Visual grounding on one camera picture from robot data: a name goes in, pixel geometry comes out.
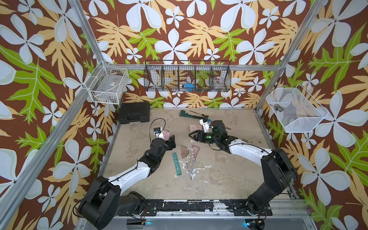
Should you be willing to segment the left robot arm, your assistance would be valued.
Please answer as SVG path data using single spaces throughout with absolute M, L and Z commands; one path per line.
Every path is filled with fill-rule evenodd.
M 110 178 L 97 177 L 80 201 L 78 216 L 102 230 L 116 216 L 141 214 L 145 198 L 137 192 L 129 192 L 128 195 L 123 193 L 152 175 L 159 168 L 166 151 L 175 148 L 175 135 L 171 135 L 168 140 L 155 138 L 150 143 L 150 149 L 145 151 L 133 167 Z

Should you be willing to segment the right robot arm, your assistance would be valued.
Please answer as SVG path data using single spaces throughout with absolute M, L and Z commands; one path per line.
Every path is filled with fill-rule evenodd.
M 297 170 L 283 149 L 265 149 L 230 136 L 221 120 L 200 122 L 203 129 L 191 132 L 188 135 L 191 139 L 215 144 L 217 150 L 243 157 L 262 168 L 264 182 L 248 196 L 245 207 L 235 210 L 235 213 L 243 211 L 251 216 L 262 214 L 266 204 L 298 178 Z

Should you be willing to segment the teal straight ruler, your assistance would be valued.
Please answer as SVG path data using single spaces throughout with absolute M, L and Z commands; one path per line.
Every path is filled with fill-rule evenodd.
M 173 158 L 173 163 L 174 163 L 174 168 L 175 168 L 175 171 L 176 171 L 176 175 L 181 176 L 182 171 L 181 171 L 180 163 L 179 163 L 178 156 L 177 156 L 176 152 L 172 153 L 172 158 Z

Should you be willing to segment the pink triangle ruler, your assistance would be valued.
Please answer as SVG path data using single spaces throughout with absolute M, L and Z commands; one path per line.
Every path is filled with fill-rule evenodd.
M 196 146 L 196 145 L 192 145 L 192 147 L 189 149 L 190 150 L 190 154 L 193 158 L 194 161 L 196 161 L 200 147 Z

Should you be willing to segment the clear triangle ruler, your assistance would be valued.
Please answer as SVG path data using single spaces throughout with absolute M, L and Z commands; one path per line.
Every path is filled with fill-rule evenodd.
M 196 166 L 196 161 L 190 161 L 190 162 L 186 163 L 186 167 L 187 167 L 187 170 L 188 170 L 191 181 L 193 181 L 194 177 L 196 176 L 195 166 Z

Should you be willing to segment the pink ruler set pouch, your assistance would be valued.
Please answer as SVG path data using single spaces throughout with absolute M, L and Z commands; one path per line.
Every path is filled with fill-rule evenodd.
M 161 134 L 159 135 L 160 138 L 164 139 L 165 141 L 169 140 L 172 133 L 166 129 L 164 129 Z

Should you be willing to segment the pink protractor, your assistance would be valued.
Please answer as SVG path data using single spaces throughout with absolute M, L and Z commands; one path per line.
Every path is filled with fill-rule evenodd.
M 181 145 L 180 150 L 181 150 L 181 158 L 182 159 L 188 157 L 188 155 L 189 155 L 188 147 L 186 147 L 184 145 Z

